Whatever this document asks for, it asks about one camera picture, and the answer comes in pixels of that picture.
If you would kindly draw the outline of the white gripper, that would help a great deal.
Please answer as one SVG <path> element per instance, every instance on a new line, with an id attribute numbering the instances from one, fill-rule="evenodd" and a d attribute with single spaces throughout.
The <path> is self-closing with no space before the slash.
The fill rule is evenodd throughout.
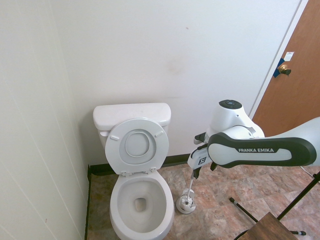
<path id="1" fill-rule="evenodd" d="M 191 169 L 194 169 L 192 176 L 194 179 L 198 179 L 200 175 L 200 167 L 209 163 L 208 147 L 199 146 L 196 148 L 189 156 L 187 164 Z M 210 170 L 214 171 L 217 167 L 217 164 L 212 162 L 210 165 Z"/>

